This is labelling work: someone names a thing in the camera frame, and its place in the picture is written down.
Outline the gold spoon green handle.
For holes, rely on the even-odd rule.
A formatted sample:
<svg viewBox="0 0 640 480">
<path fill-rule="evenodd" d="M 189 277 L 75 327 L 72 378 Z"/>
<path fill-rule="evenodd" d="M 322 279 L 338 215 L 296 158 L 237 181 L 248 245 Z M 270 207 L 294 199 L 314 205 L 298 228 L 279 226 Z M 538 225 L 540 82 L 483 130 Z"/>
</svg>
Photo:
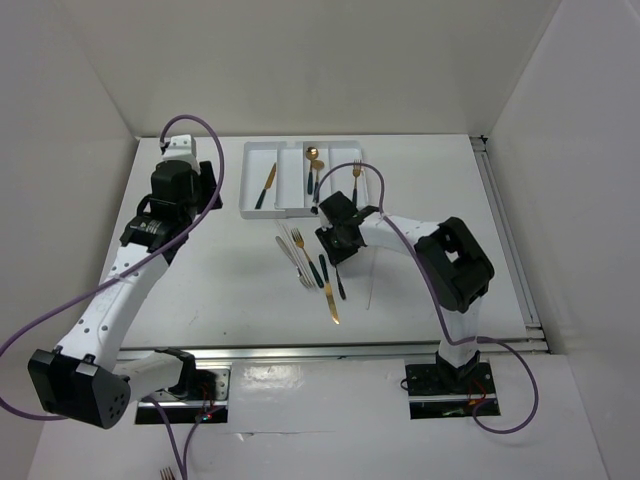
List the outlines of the gold spoon green handle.
<svg viewBox="0 0 640 480">
<path fill-rule="evenodd" d="M 324 162 L 322 160 L 313 160 L 312 161 L 312 169 L 314 173 L 314 184 L 313 184 L 313 202 L 315 204 L 318 203 L 319 198 L 319 182 L 320 182 L 320 173 L 324 169 Z"/>
<path fill-rule="evenodd" d="M 309 170 L 307 175 L 307 194 L 314 193 L 314 162 L 318 159 L 318 150 L 314 146 L 309 146 L 305 150 L 305 158 L 309 161 Z"/>
</svg>

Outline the gold knife green handle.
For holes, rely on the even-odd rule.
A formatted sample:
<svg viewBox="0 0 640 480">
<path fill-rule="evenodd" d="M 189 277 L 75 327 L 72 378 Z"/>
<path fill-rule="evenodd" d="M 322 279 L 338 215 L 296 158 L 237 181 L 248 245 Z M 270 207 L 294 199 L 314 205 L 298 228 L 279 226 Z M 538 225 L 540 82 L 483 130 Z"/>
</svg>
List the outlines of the gold knife green handle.
<svg viewBox="0 0 640 480">
<path fill-rule="evenodd" d="M 327 261 L 326 261 L 326 258 L 325 258 L 325 256 L 323 254 L 319 255 L 319 262 L 320 262 L 320 265 L 321 265 L 323 281 L 324 281 L 324 292 L 325 292 L 325 296 L 326 296 L 326 299 L 327 299 L 327 303 L 328 303 L 328 308 L 329 308 L 329 312 L 330 312 L 330 315 L 331 315 L 331 319 L 336 325 L 339 325 L 340 324 L 340 319 L 339 319 L 337 306 L 336 306 L 336 303 L 335 303 L 333 291 L 332 291 L 331 284 L 330 284 Z"/>
<path fill-rule="evenodd" d="M 255 209 L 256 210 L 260 210 L 262 208 L 262 205 L 263 205 L 264 199 L 266 197 L 266 194 L 267 194 L 268 190 L 271 188 L 271 186 L 272 186 L 272 184 L 274 182 L 274 179 L 275 179 L 275 176 L 276 176 L 276 172 L 277 172 L 277 163 L 274 163 L 272 165 L 272 168 L 271 168 L 271 170 L 269 172 L 269 175 L 268 175 L 268 177 L 267 177 L 267 179 L 265 181 L 263 189 L 262 189 L 262 191 L 261 191 L 261 193 L 260 193 L 260 195 L 258 197 L 258 200 L 256 201 L 256 204 L 255 204 Z"/>
</svg>

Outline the silver fork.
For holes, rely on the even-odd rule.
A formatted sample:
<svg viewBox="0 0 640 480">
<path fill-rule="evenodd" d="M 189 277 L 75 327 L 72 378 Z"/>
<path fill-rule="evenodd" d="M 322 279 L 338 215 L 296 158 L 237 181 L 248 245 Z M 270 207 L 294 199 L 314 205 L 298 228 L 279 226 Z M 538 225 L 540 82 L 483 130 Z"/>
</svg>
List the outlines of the silver fork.
<svg viewBox="0 0 640 480">
<path fill-rule="evenodd" d="M 285 254 L 285 256 L 290 260 L 290 262 L 294 265 L 295 269 L 296 269 L 296 273 L 297 273 L 297 277 L 298 280 L 300 281 L 300 283 L 306 288 L 306 289 L 311 289 L 312 288 L 312 284 L 306 279 L 306 277 L 304 276 L 304 274 L 302 273 L 302 270 L 299 266 L 299 264 L 297 263 L 296 259 L 294 258 L 293 253 L 291 252 L 291 250 L 288 248 L 288 246 L 286 245 L 285 241 L 280 237 L 280 236 L 276 236 L 275 237 L 276 243 L 278 244 L 279 248 L 282 250 L 282 252 Z"/>
<path fill-rule="evenodd" d="M 345 291 L 345 288 L 344 288 L 344 285 L 343 285 L 343 282 L 342 282 L 342 279 L 341 279 L 341 276 L 340 276 L 340 273 L 339 273 L 339 270 L 338 270 L 337 266 L 335 267 L 335 276 L 336 276 L 336 281 L 337 281 L 337 285 L 338 285 L 338 291 L 339 291 L 340 298 L 343 301 L 346 301 L 346 299 L 347 299 L 346 291 Z"/>
</svg>

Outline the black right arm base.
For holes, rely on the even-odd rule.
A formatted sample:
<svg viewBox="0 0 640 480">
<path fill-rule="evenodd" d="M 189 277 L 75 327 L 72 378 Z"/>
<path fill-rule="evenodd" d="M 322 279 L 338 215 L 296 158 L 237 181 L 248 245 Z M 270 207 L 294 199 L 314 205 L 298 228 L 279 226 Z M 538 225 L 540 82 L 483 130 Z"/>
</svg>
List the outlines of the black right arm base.
<svg viewBox="0 0 640 480">
<path fill-rule="evenodd" d="M 405 374 L 405 378 L 400 381 L 400 387 L 413 397 L 485 397 L 496 393 L 491 367 L 488 362 L 480 360 L 479 352 L 459 368 L 452 367 L 436 355 L 434 363 L 406 365 Z"/>
</svg>

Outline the gold fork green handle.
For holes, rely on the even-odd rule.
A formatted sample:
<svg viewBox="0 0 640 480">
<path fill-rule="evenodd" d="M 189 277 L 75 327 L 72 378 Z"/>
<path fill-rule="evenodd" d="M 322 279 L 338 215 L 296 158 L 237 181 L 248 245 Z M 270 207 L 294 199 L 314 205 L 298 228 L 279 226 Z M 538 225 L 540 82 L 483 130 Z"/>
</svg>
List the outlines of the gold fork green handle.
<svg viewBox="0 0 640 480">
<path fill-rule="evenodd" d="M 308 264 L 309 268 L 311 269 L 311 273 L 313 275 L 313 278 L 314 278 L 316 284 L 318 285 L 318 287 L 320 289 L 323 289 L 324 288 L 324 281 L 323 281 L 322 277 L 320 276 L 320 273 L 318 272 L 315 264 L 313 263 L 311 257 L 309 256 L 309 254 L 308 254 L 308 252 L 307 252 L 307 250 L 305 248 L 304 239 L 303 239 L 303 237 L 301 235 L 301 232 L 299 231 L 298 228 L 292 228 L 291 229 L 291 237 L 292 237 L 292 240 L 294 241 L 296 247 L 302 251 L 302 253 L 303 253 L 303 255 L 304 255 L 304 257 L 305 257 L 305 259 L 307 261 L 307 264 Z"/>
<path fill-rule="evenodd" d="M 355 206 L 358 205 L 358 180 L 362 173 L 362 160 L 357 159 L 353 162 L 352 176 L 353 176 L 353 188 L 352 188 L 352 202 Z"/>
</svg>

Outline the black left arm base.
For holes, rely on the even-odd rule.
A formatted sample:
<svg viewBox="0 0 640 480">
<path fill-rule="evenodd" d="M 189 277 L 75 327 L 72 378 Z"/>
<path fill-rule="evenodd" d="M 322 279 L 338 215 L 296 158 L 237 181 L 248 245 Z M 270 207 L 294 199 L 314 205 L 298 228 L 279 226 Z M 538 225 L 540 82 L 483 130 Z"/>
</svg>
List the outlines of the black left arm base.
<svg viewBox="0 0 640 480">
<path fill-rule="evenodd" d="M 171 391 L 177 386 L 182 363 L 174 361 L 168 366 L 154 366 L 144 377 L 145 386 L 155 390 L 145 392 L 139 403 L 149 403 L 149 398 L 161 405 L 217 406 L 225 405 L 229 396 L 231 366 L 197 362 L 195 373 L 182 393 Z"/>
</svg>

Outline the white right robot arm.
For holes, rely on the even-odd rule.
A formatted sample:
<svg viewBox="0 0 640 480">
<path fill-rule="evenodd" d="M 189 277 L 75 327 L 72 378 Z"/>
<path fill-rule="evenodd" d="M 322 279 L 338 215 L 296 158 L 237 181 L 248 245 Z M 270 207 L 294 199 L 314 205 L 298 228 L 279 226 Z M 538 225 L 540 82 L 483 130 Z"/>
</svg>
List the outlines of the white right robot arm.
<svg viewBox="0 0 640 480">
<path fill-rule="evenodd" d="M 314 203 L 311 211 L 320 218 L 316 236 L 334 266 L 366 247 L 414 260 L 444 336 L 435 357 L 436 379 L 444 390 L 460 391 L 479 364 L 479 311 L 495 275 L 467 225 L 457 217 L 437 223 L 388 215 L 372 205 L 359 209 L 341 192 Z"/>
</svg>

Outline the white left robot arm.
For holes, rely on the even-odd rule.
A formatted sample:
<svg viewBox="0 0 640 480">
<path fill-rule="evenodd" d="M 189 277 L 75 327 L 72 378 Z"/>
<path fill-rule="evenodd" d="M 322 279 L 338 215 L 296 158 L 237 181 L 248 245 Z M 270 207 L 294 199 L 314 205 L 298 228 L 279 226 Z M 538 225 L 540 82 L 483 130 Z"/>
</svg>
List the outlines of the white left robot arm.
<svg viewBox="0 0 640 480">
<path fill-rule="evenodd" d="M 50 351 L 38 349 L 28 372 L 43 409 L 103 429 L 112 428 L 127 406 L 156 391 L 176 399 L 196 390 L 195 358 L 159 348 L 129 366 L 117 356 L 141 306 L 188 239 L 188 229 L 222 202 L 210 162 L 160 162 L 151 191 L 126 224 L 107 277 L 81 318 Z"/>
</svg>

